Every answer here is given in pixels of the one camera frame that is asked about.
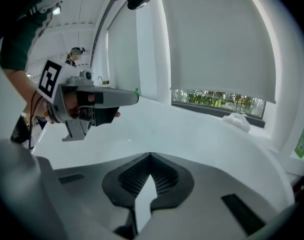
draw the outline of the white roller blind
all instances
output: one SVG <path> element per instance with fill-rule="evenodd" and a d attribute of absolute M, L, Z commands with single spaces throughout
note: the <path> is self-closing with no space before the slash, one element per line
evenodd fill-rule
<path fill-rule="evenodd" d="M 275 101 L 272 43 L 252 0 L 162 0 L 172 89 Z"/>
<path fill-rule="evenodd" d="M 125 5 L 108 31 L 110 81 L 117 89 L 140 92 L 136 11 Z"/>

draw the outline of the green foliage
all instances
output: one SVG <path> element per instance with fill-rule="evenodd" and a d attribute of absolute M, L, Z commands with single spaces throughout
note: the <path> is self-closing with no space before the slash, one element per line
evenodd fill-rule
<path fill-rule="evenodd" d="M 266 104 L 259 98 L 208 90 L 173 90 L 172 101 L 222 108 L 259 118 L 263 117 Z"/>

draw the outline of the window sill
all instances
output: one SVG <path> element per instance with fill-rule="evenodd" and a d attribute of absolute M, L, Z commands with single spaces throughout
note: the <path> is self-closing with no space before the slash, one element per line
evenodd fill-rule
<path fill-rule="evenodd" d="M 172 102 L 172 106 L 179 107 L 186 110 L 191 110 L 194 112 L 207 114 L 215 117 L 222 118 L 224 116 L 229 116 L 232 111 L 221 109 L 221 108 L 214 108 L 214 107 L 208 107 L 208 106 L 202 106 L 202 105 L 195 105 L 195 104 L 188 104 L 188 103 L 180 103 L 180 102 Z M 256 127 L 264 128 L 265 127 L 265 121 L 253 116 L 246 115 L 245 116 L 247 121 Z"/>

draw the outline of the person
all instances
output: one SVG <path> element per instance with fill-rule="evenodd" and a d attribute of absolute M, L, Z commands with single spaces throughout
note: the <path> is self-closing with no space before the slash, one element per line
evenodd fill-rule
<path fill-rule="evenodd" d="M 26 101 L 24 112 L 30 114 L 36 108 L 34 115 L 42 116 L 47 113 L 46 100 L 36 91 L 35 84 L 26 76 L 25 70 L 28 66 L 28 56 L 38 38 L 52 20 L 53 10 L 59 6 L 59 0 L 19 0 L 12 14 L 16 20 L 12 24 L 10 20 L 4 18 L 2 29 L 2 47 L 0 51 L 0 66 L 5 75 Z M 88 96 L 88 101 L 94 101 L 94 95 Z M 65 106 L 72 114 L 77 111 L 76 93 L 67 93 L 64 96 Z"/>
<path fill-rule="evenodd" d="M 83 52 L 85 52 L 84 48 L 79 48 L 79 47 L 72 48 L 71 51 L 66 56 L 65 63 L 76 68 L 75 61 L 79 60 Z"/>

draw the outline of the black cable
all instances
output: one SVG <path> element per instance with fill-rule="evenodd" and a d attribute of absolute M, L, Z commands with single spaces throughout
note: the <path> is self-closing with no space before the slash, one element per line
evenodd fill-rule
<path fill-rule="evenodd" d="M 31 99 L 31 110 L 30 110 L 30 126 L 29 126 L 29 139 L 28 139 L 28 150 L 31 149 L 31 138 L 32 138 L 32 118 L 33 118 L 33 115 L 35 113 L 35 109 L 37 107 L 37 104 L 40 102 L 40 100 L 42 99 L 42 97 L 40 97 L 37 102 L 35 103 L 35 106 L 34 106 L 34 109 L 32 111 L 32 107 L 33 107 L 33 99 L 34 99 L 34 96 L 36 94 L 36 91 L 34 92 L 33 96 L 32 96 L 32 99 Z"/>

